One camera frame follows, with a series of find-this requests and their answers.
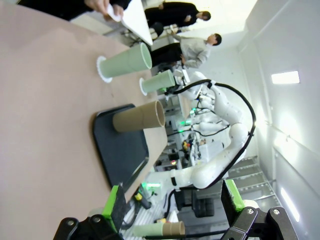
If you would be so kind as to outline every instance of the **white shirt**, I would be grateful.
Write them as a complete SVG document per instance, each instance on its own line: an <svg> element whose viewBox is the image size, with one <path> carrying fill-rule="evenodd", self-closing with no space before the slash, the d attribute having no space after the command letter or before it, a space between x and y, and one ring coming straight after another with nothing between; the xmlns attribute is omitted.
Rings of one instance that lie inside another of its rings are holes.
<svg viewBox="0 0 320 240"><path fill-rule="evenodd" d="M173 35L173 37L180 41L182 54L186 60L185 66L189 68L198 68L201 64L206 62L210 56L210 44L201 38L183 37Z"/></svg>

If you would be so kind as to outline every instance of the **rectangular light panel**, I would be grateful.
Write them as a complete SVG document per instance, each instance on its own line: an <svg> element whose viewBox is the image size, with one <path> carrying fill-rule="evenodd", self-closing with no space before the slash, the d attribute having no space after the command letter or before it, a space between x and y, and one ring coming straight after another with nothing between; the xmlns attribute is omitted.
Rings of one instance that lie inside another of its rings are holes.
<svg viewBox="0 0 320 240"><path fill-rule="evenodd" d="M300 83L298 71L289 71L271 75L274 84L298 84Z"/></svg>
<svg viewBox="0 0 320 240"><path fill-rule="evenodd" d="M283 199L285 200L287 206L289 207L294 219L297 221L297 223L300 221L300 214L298 210L296 209L296 206L292 202L291 198L288 196L287 192L281 188L281 195Z"/></svg>

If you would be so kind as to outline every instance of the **black tray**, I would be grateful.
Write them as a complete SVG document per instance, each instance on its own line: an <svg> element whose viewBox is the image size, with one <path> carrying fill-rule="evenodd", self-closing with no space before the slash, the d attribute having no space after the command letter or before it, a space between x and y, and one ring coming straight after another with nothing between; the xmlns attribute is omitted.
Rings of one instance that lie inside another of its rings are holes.
<svg viewBox="0 0 320 240"><path fill-rule="evenodd" d="M149 151L143 130L117 132L114 114L134 108L133 104L99 112L93 121L93 138L104 172L111 186L122 183L124 191L138 177L149 160Z"/></svg>

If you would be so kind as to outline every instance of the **person in black clothing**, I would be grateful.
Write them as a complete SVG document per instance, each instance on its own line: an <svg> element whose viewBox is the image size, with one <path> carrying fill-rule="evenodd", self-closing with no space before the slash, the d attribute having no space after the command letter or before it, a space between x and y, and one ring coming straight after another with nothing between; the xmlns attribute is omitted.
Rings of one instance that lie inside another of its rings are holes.
<svg viewBox="0 0 320 240"><path fill-rule="evenodd" d="M164 2L159 7L146 9L144 13L149 27L154 23L185 27L196 23L197 19L208 21L211 18L208 11L198 11L194 4L188 2Z"/></svg>
<svg viewBox="0 0 320 240"><path fill-rule="evenodd" d="M109 3L113 6L115 15L123 16L124 10L131 0L20 0L17 4L35 9L58 18L70 21L77 16L90 11L101 13L108 18Z"/></svg>

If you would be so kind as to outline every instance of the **light green paper cup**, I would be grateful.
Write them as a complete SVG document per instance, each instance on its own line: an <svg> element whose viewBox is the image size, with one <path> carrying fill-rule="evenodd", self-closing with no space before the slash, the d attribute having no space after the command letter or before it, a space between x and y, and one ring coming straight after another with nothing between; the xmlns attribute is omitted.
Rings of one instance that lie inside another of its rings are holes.
<svg viewBox="0 0 320 240"><path fill-rule="evenodd" d="M175 77L170 70L159 73L148 80L141 81L141 91L145 95L162 88L176 85Z"/></svg>
<svg viewBox="0 0 320 240"><path fill-rule="evenodd" d="M152 68L152 59L145 43L140 43L109 59L98 57L97 70L105 82L112 77L148 70Z"/></svg>

